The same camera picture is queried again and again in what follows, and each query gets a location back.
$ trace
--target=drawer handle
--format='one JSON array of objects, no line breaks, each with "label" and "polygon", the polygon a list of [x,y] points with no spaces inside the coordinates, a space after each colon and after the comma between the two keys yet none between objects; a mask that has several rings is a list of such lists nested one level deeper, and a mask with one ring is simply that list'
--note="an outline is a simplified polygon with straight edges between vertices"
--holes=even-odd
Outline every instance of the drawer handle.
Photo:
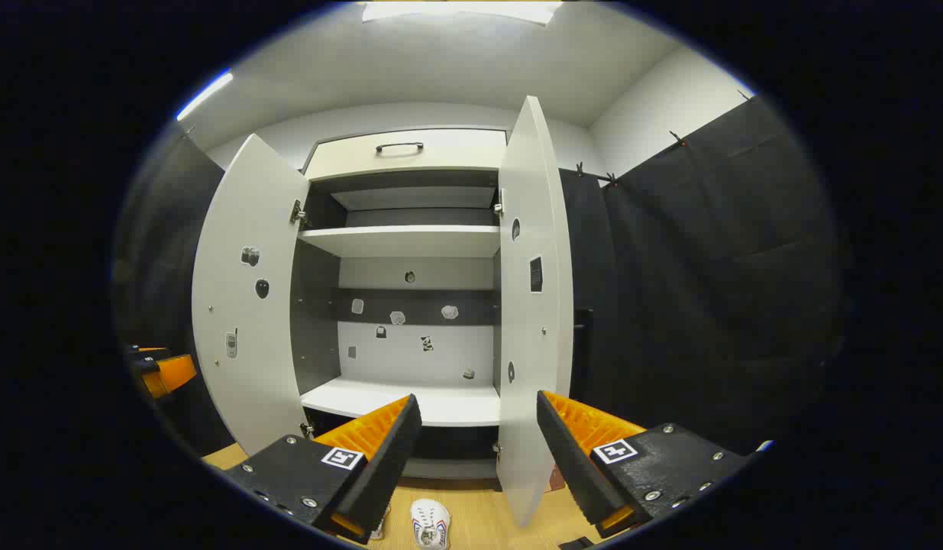
[{"label": "drawer handle", "polygon": [[398,146],[398,145],[415,145],[415,146],[418,148],[418,150],[422,150],[422,149],[423,149],[423,143],[420,143],[419,141],[412,141],[412,142],[408,142],[408,143],[387,143],[387,144],[384,144],[384,145],[377,145],[377,146],[376,146],[376,152],[377,152],[377,153],[382,153],[384,147],[395,147],[395,146]]}]

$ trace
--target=white shelf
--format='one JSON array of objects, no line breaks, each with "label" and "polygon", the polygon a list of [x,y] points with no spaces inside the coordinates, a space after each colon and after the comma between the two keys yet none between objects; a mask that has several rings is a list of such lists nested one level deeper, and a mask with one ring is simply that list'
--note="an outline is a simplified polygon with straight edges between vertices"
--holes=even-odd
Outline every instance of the white shelf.
[{"label": "white shelf", "polygon": [[298,238],[338,257],[488,257],[499,249],[493,225],[383,225],[302,231]]},{"label": "white shelf", "polygon": [[320,411],[359,418],[383,405],[415,394],[423,425],[473,428],[499,424],[495,387],[422,387],[390,383],[329,380],[301,396],[301,404]]}]

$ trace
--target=ceiling light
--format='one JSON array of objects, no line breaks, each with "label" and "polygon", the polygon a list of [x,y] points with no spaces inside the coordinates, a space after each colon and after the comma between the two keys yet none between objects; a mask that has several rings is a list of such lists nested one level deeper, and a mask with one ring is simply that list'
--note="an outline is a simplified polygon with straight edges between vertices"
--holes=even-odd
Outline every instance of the ceiling light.
[{"label": "ceiling light", "polygon": [[548,24],[559,4],[562,2],[367,2],[363,10],[363,22],[394,15],[450,15],[465,11]]},{"label": "ceiling light", "polygon": [[198,96],[196,96],[195,98],[192,98],[192,101],[189,102],[189,104],[187,104],[185,108],[182,108],[182,111],[180,111],[179,114],[176,115],[176,121],[182,121],[182,119],[185,118],[186,115],[188,115],[190,112],[192,112],[192,110],[196,108],[197,105],[199,105],[200,103],[203,103],[203,100],[212,96],[213,92],[219,90],[220,88],[223,88],[224,86],[227,85],[227,83],[229,83],[233,79],[234,79],[234,76],[233,74],[230,73],[230,70],[227,70],[226,73],[223,73],[220,76],[218,76],[217,79],[214,80],[212,83],[210,83],[209,86],[206,86],[206,88],[203,89],[203,91],[199,92]]}]

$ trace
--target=shoe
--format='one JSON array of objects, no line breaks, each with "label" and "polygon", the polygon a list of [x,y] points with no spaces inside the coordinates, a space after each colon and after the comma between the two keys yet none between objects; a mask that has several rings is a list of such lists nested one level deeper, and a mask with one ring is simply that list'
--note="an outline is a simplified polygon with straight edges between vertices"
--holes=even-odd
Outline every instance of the shoe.
[{"label": "shoe", "polygon": [[374,532],[370,532],[370,540],[380,540],[383,539],[383,523],[386,522],[386,516],[390,513],[390,505],[386,505],[386,512],[383,513],[383,519],[379,521],[379,525],[376,526]]},{"label": "shoe", "polygon": [[447,549],[447,530],[451,528],[451,515],[443,504],[429,498],[413,501],[411,519],[413,536],[419,548]]}]

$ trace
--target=white cabinet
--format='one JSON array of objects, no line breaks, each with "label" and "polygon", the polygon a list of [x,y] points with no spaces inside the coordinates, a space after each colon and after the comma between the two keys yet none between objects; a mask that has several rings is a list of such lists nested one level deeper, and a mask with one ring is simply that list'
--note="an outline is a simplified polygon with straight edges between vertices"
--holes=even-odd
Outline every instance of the white cabinet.
[{"label": "white cabinet", "polygon": [[425,431],[496,429],[502,450],[415,452],[405,473],[496,474],[527,525],[554,466],[535,396],[569,393],[573,347],[566,213],[538,100],[507,145],[485,129],[356,136],[318,144],[304,176],[250,136],[203,224],[192,320],[214,404],[248,454],[299,432],[306,410],[358,417],[413,393]]}]

